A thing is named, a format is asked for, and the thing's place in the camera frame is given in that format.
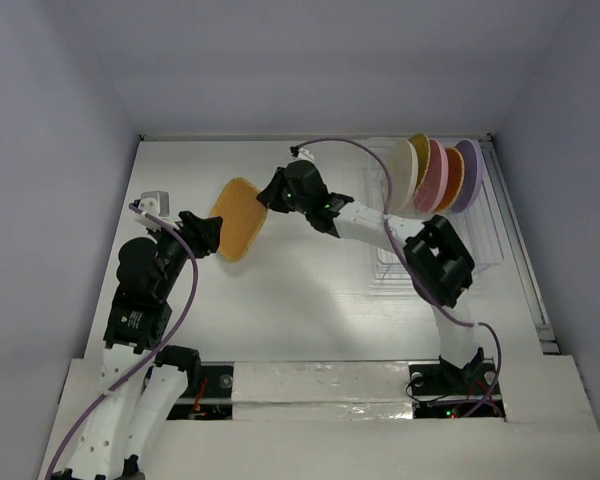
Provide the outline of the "cream round plate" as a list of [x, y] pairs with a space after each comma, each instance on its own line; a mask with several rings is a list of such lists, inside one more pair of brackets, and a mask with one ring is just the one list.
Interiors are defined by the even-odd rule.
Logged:
[[391, 199], [388, 211], [404, 213], [416, 190], [419, 161], [416, 150], [409, 140], [399, 139], [385, 156], [385, 164], [391, 180]]

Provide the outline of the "square woven bamboo plate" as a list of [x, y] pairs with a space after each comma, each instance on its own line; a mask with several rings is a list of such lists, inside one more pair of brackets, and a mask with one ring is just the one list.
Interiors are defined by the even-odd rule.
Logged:
[[258, 201], [259, 193], [246, 178], [233, 178], [211, 210], [212, 216], [223, 220], [218, 253], [227, 262], [235, 263], [245, 257], [266, 221], [268, 210]]

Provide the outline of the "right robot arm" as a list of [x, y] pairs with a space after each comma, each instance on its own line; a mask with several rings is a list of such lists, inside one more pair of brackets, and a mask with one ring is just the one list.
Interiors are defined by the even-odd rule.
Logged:
[[279, 167], [257, 195], [267, 209], [297, 212], [317, 231], [394, 252], [418, 295], [431, 305], [440, 340], [439, 378], [458, 395], [469, 392], [484, 361], [468, 304], [475, 263], [451, 223], [435, 215], [410, 235], [407, 221], [331, 192], [308, 160]]

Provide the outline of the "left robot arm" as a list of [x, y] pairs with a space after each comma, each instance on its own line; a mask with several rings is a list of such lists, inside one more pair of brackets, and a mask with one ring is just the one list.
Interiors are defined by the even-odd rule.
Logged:
[[132, 206], [149, 234], [118, 252], [116, 288], [106, 329], [99, 394], [65, 435], [48, 479], [142, 479], [146, 456], [175, 402], [201, 382], [197, 350], [171, 344], [168, 297], [186, 263], [215, 253], [222, 219], [189, 211], [177, 221]]

